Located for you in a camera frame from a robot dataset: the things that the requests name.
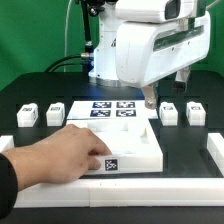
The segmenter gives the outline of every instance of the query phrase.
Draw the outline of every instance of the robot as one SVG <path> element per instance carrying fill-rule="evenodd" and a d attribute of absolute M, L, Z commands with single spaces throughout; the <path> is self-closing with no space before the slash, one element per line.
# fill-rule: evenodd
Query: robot
<path fill-rule="evenodd" d="M 176 72 L 174 89 L 184 92 L 190 65 L 205 58 L 210 16 L 205 0 L 86 0 L 99 15 L 99 45 L 90 82 L 105 86 L 151 86 Z"/>

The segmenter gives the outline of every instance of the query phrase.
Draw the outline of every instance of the white cube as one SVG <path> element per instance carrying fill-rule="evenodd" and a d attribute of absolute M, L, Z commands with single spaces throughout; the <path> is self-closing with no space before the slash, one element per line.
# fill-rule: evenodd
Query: white cube
<path fill-rule="evenodd" d="M 0 137 L 0 153 L 7 149 L 14 148 L 14 139 L 12 135 L 3 135 Z"/>
<path fill-rule="evenodd" d="M 173 103 L 161 103 L 159 116 L 164 126 L 176 126 L 178 123 L 178 112 Z"/>
<path fill-rule="evenodd" d="M 63 103 L 51 104 L 47 113 L 47 126 L 61 126 L 65 118 L 65 106 Z"/>
<path fill-rule="evenodd" d="M 35 103 L 25 104 L 17 113 L 19 127 L 33 127 L 38 118 L 38 106 Z"/>
<path fill-rule="evenodd" d="M 186 116 L 192 126 L 204 126 L 206 112 L 201 103 L 187 103 Z"/>
<path fill-rule="evenodd" d="M 208 133 L 207 149 L 224 176 L 224 138 L 220 133 Z"/>

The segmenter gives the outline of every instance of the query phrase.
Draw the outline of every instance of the white robot body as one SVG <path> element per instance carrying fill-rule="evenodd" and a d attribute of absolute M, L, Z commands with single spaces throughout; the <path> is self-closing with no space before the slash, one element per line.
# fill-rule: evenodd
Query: white robot body
<path fill-rule="evenodd" d="M 115 16 L 115 5 L 104 5 L 99 15 L 100 41 L 94 49 L 94 68 L 89 72 L 90 81 L 106 86 L 117 86 L 115 53 L 117 29 L 123 22 Z"/>
<path fill-rule="evenodd" d="M 135 22 L 163 23 L 186 18 L 191 15 L 197 0 L 179 0 L 178 15 L 166 18 L 169 0 L 119 0 L 116 5 L 116 16 L 119 19 Z"/>
<path fill-rule="evenodd" d="M 189 38 L 171 44 L 164 38 L 161 48 L 154 48 L 156 40 L 175 35 L 178 26 L 177 21 L 123 23 L 117 32 L 116 47 L 116 72 L 121 82 L 143 87 L 205 58 L 210 44 L 209 13 L 195 19 L 194 27 L 200 28 L 197 35 L 196 31 L 186 33 Z"/>

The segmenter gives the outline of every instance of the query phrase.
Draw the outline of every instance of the table surface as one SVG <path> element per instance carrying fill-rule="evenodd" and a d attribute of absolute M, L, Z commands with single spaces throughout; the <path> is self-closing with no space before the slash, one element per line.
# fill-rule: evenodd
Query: table surface
<path fill-rule="evenodd" d="M 209 132 L 224 136 L 224 78 L 213 72 L 192 72 L 187 92 L 178 95 L 172 92 L 173 81 L 174 76 L 161 80 L 158 93 L 160 102 L 175 104 L 178 126 L 163 127 L 159 119 L 150 120 L 163 151 L 164 171 L 105 178 L 222 177 L 206 143 Z M 46 126 L 45 113 L 51 103 L 63 102 L 67 116 L 75 100 L 142 99 L 138 89 L 91 84 L 82 73 L 24 74 L 0 92 L 0 135 L 13 135 L 15 145 L 22 146 L 54 133 L 58 127 Z M 185 110 L 190 101 L 202 103 L 206 110 L 205 126 L 189 125 Z M 28 103 L 38 105 L 39 119 L 32 128 L 18 128 L 16 113 Z M 24 208 L 13 209 L 1 223 L 223 223 L 223 219 L 224 207 Z"/>

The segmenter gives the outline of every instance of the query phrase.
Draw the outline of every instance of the black sleeve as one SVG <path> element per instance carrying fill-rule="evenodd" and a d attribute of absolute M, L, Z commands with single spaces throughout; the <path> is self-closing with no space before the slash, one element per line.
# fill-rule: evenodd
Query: black sleeve
<path fill-rule="evenodd" d="M 18 193 L 15 170 L 10 161 L 0 154 L 0 219 L 12 210 Z"/>

